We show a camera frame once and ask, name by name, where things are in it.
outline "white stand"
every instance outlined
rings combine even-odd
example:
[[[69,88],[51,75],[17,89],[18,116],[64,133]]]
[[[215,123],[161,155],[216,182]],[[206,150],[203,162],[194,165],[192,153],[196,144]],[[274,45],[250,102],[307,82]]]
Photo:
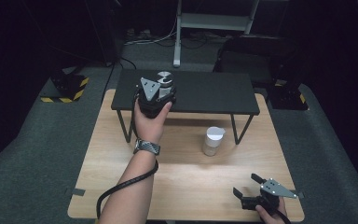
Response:
[[[238,17],[182,13],[182,0],[179,0],[176,13],[177,25],[175,52],[173,54],[173,67],[180,66],[182,27],[217,30],[236,30],[243,31],[246,35],[248,35],[251,31],[252,24],[255,19],[255,12],[257,10],[258,2],[259,0],[253,0],[252,10],[249,16]]]

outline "chair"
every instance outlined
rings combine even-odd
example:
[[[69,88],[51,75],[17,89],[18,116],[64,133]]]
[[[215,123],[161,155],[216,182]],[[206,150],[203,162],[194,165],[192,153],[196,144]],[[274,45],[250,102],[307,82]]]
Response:
[[[297,44],[265,35],[232,37],[218,51],[214,72],[247,73],[254,88],[276,84],[285,64],[296,55]]]

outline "human arm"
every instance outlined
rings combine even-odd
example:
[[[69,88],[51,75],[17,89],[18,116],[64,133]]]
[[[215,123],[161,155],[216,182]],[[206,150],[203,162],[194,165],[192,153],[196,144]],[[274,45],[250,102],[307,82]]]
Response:
[[[257,205],[255,207],[255,210],[258,212],[258,215],[260,215],[264,222],[266,222],[266,224],[284,224],[284,221],[280,218],[279,215],[274,214],[270,216],[266,209],[264,209],[261,205]],[[285,216],[287,216],[283,197],[279,198],[278,211],[282,212]]]
[[[134,117],[138,137],[155,144],[163,132],[163,124],[172,103],[167,103],[155,119],[142,114],[138,102],[135,104]],[[139,150],[134,154],[118,184],[143,175],[152,170],[156,156],[148,151]],[[100,223],[145,223],[153,191],[154,176],[129,185],[110,195],[101,213]]]

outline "gray carpet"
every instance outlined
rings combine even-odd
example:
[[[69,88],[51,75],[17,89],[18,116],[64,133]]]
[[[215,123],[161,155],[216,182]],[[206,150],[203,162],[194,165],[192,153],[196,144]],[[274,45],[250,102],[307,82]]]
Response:
[[[184,41],[180,70],[212,71],[222,40]],[[172,41],[161,44],[170,45]],[[132,45],[122,56],[139,69],[173,70],[173,47]],[[107,89],[117,85],[117,63]],[[89,84],[78,102],[47,104],[35,99],[19,136],[0,154],[0,223],[94,223],[67,216],[111,67],[89,64]],[[358,175],[312,91],[301,86],[309,111],[269,111],[301,200],[302,223],[358,223]]]

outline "yellow and black tape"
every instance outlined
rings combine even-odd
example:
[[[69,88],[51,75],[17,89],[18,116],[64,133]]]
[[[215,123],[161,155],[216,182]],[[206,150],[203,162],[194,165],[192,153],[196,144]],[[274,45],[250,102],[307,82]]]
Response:
[[[301,102],[302,102],[303,104],[306,103],[305,97],[304,97],[304,95],[303,95],[302,93],[300,94],[300,100],[301,100]]]
[[[74,91],[71,97],[61,97],[61,96],[41,96],[40,100],[45,103],[72,103],[78,101],[83,95],[84,89],[86,88],[87,83],[89,83],[89,78],[85,77],[79,84],[79,87]]]

